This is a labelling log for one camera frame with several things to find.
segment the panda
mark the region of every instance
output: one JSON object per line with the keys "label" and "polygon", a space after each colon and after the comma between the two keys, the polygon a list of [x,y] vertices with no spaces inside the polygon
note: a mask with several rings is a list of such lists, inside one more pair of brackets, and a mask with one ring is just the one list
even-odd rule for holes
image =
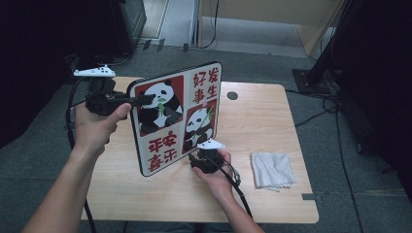
{"label": "panda", "polygon": [[212,137],[213,128],[210,123],[212,108],[202,108],[191,114],[186,125],[184,150],[190,150]]}
{"label": "panda", "polygon": [[183,108],[175,95],[172,81],[156,83],[141,95],[155,95],[151,105],[143,105],[139,109],[138,119],[140,131],[146,134],[154,133],[159,128],[170,126],[179,121]]}

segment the vr controller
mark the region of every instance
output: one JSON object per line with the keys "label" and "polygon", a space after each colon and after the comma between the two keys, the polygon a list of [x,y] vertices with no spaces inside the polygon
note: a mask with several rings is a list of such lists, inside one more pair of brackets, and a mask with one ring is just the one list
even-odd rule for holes
{"label": "vr controller", "polygon": [[124,103],[129,103],[132,107],[150,105],[155,98],[154,95],[130,98],[125,93],[114,91],[116,82],[113,78],[116,73],[107,65],[83,71],[76,70],[74,76],[90,77],[87,87],[88,95],[85,96],[86,107],[91,113],[100,116],[110,115]]}
{"label": "vr controller", "polygon": [[215,173],[224,165],[224,159],[219,154],[218,149],[224,148],[224,145],[209,139],[208,141],[198,144],[199,151],[197,158],[189,154],[189,161],[191,167],[198,167],[203,173]]}
{"label": "vr controller", "polygon": [[189,154],[190,165],[191,167],[200,168],[204,174],[215,173],[224,164],[222,155],[216,149],[199,149],[197,157],[195,158],[192,154]]}

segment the panda picture board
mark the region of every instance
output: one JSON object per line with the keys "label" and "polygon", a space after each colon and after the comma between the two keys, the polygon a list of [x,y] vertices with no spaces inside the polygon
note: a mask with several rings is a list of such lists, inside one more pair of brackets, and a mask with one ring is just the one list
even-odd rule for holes
{"label": "panda picture board", "polygon": [[135,81],[129,97],[154,94],[151,105],[131,110],[140,172],[151,176],[215,138],[222,64],[211,62]]}

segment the white cloth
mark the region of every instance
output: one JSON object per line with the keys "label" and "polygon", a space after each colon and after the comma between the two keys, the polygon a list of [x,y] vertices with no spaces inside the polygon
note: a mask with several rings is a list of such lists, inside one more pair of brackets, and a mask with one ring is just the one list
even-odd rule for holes
{"label": "white cloth", "polygon": [[284,153],[253,152],[252,167],[257,188],[280,191],[281,187],[296,183],[289,158]]}

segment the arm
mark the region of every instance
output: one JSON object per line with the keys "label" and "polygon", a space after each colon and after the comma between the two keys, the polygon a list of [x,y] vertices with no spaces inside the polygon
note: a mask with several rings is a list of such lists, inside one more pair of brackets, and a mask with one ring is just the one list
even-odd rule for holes
{"label": "arm", "polygon": [[76,145],[46,198],[23,232],[77,232],[94,165],[116,123],[130,111],[119,106],[110,116],[91,114],[85,104],[76,108]]}
{"label": "arm", "polygon": [[[224,160],[230,163],[230,153],[223,150],[219,150],[219,153],[223,155]],[[223,169],[228,174],[232,174],[227,165],[224,165]],[[221,171],[217,171],[214,174],[204,174],[197,167],[193,167],[193,171],[209,186],[213,196],[219,202],[226,214],[234,232],[263,232],[255,221],[237,203],[233,196],[232,186]]]}

